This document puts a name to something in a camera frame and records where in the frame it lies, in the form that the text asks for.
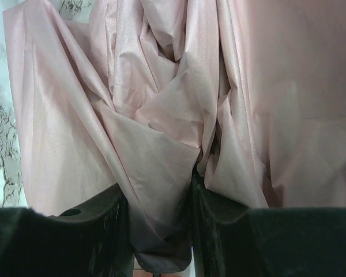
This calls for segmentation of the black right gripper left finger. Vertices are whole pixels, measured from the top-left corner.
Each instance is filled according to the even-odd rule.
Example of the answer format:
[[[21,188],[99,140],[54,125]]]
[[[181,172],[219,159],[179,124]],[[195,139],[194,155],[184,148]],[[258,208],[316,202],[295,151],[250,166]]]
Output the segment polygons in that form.
[[[132,276],[133,263],[117,184],[59,216],[0,208],[0,276]]]

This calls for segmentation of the pink folding umbrella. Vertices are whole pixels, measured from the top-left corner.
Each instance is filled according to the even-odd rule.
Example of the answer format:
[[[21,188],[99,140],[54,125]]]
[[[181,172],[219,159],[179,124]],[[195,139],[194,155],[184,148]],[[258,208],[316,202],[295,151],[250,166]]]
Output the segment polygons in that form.
[[[150,272],[191,261],[193,169],[251,208],[346,207],[346,1],[49,1],[3,13],[28,205],[119,184]]]

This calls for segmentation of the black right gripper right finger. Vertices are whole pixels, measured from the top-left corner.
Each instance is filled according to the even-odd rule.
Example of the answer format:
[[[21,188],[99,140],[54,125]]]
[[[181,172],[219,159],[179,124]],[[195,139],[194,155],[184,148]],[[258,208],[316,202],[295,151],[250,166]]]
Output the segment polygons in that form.
[[[346,208],[248,208],[193,172],[197,276],[346,276]]]

